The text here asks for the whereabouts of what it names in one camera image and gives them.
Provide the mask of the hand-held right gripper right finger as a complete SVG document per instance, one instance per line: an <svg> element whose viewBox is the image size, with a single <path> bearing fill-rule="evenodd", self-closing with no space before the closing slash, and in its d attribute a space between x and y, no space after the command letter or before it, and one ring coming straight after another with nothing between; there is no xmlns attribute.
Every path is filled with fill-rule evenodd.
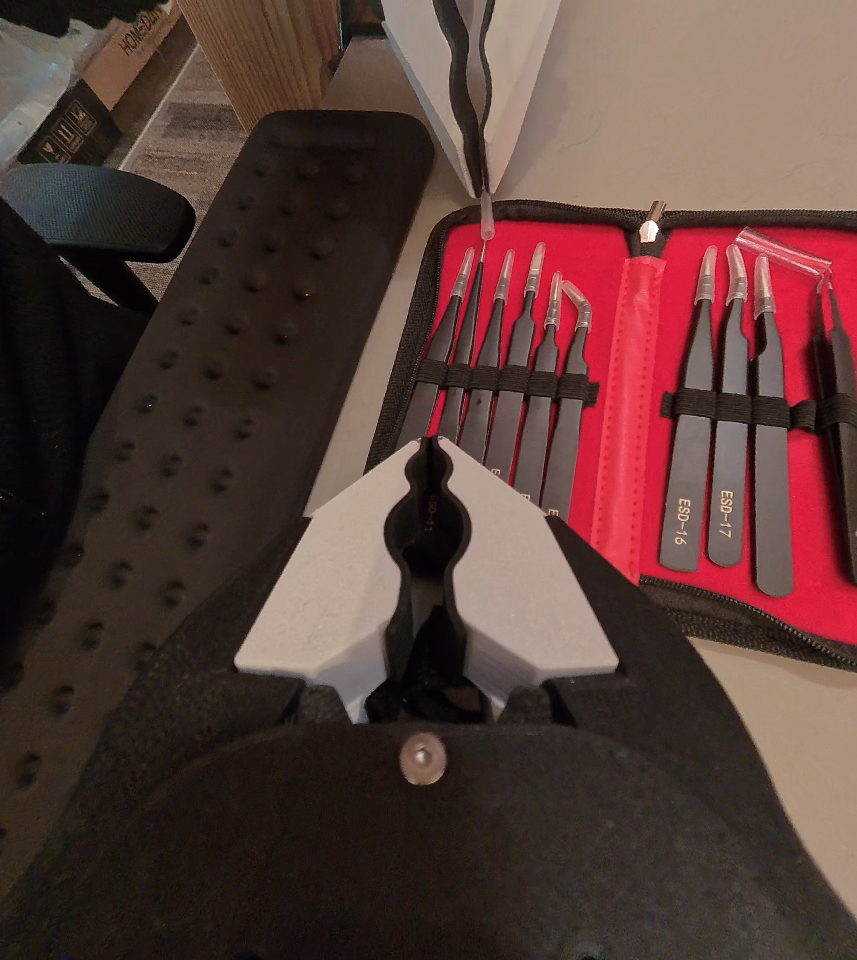
<svg viewBox="0 0 857 960"><path fill-rule="evenodd" d="M470 522L452 573L464 676L504 706L519 687L613 673L619 658L542 510L453 443L440 450Z"/></svg>

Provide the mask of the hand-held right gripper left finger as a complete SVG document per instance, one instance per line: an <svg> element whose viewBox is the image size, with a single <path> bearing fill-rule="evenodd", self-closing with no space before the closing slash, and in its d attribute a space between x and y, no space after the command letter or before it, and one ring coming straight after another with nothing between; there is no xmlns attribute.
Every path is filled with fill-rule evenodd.
<svg viewBox="0 0 857 960"><path fill-rule="evenodd" d="M411 491L406 444L315 510L234 657L242 673L328 686L362 706L387 679L385 632L399 603L401 572L385 527Z"/></svg>

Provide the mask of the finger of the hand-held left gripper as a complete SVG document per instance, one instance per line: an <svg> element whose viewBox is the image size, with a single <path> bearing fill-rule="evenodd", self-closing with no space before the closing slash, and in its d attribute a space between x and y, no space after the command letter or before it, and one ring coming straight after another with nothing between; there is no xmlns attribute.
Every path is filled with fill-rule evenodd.
<svg viewBox="0 0 857 960"><path fill-rule="evenodd" d="M490 194L515 150L559 7L559 1L489 1L484 8L481 158Z"/></svg>
<svg viewBox="0 0 857 960"><path fill-rule="evenodd" d="M478 118L468 93L469 35L458 4L385 1L384 31L460 182L478 190Z"/></svg>

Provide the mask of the black straight fine tweezers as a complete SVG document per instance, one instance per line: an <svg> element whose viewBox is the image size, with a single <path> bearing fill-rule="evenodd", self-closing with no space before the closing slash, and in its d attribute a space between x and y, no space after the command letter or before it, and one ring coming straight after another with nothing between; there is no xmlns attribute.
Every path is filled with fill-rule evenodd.
<svg viewBox="0 0 857 960"><path fill-rule="evenodd" d="M484 239L482 241L478 263L474 269L464 317L460 324L454 353L451 359L449 373L454 375L454 379L446 382L446 397L438 424L437 435L447 438L453 443L456 443L459 439L462 409L470 378L470 373L467 371L471 368L470 365L475 348L476 330L483 289L486 247L487 240Z"/></svg>

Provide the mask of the black needle-tip tweezers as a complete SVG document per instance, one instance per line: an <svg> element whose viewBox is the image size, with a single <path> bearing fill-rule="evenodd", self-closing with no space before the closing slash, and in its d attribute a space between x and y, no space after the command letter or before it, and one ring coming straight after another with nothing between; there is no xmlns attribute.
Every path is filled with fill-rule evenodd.
<svg viewBox="0 0 857 960"><path fill-rule="evenodd" d="M857 587L857 378L831 270L816 285L815 325L817 424L828 442L837 501L832 525L845 569Z"/></svg>

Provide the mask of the black perforated wrist rest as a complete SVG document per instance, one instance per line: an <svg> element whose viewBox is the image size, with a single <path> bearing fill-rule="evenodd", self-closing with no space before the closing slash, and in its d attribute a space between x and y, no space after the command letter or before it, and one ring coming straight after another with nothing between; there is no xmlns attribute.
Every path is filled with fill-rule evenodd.
<svg viewBox="0 0 857 960"><path fill-rule="evenodd" d="M32 955L138 802L282 719L233 666L288 546L435 161L414 117L266 116L91 435L0 691L0 958Z"/></svg>

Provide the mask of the brown cardboard box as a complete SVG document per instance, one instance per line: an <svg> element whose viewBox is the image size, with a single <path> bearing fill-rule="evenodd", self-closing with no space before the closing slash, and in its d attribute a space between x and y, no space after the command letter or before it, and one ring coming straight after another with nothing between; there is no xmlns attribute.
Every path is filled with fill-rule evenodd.
<svg viewBox="0 0 857 960"><path fill-rule="evenodd" d="M166 2L140 12L133 23L113 21L100 49L15 162L101 164L122 137L116 107L181 17L177 4Z"/></svg>

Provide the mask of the long clear tip sleeve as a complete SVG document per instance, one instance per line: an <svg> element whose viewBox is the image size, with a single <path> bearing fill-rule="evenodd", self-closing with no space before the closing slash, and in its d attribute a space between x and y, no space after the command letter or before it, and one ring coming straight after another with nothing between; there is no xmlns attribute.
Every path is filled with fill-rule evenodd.
<svg viewBox="0 0 857 960"><path fill-rule="evenodd" d="M832 260L788 245L751 227L736 235L734 245L758 257L765 256L770 262L813 278L817 283L830 280L832 276Z"/></svg>

